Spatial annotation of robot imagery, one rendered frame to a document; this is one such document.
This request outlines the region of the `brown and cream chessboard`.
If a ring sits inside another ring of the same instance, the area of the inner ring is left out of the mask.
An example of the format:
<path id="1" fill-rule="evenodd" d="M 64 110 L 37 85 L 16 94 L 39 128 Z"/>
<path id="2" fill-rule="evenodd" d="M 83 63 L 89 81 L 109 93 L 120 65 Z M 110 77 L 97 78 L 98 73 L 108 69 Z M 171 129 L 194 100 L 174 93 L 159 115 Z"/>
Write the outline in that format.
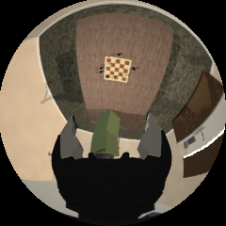
<path id="1" fill-rule="evenodd" d="M 130 59 L 106 56 L 104 79 L 110 80 L 111 76 L 113 76 L 112 80 L 127 83 L 131 62 L 132 60 Z M 108 66 L 106 66 L 107 63 L 109 63 Z M 126 78 L 124 78 L 124 74 L 126 74 Z M 106 78 L 107 75 L 108 77 Z"/>

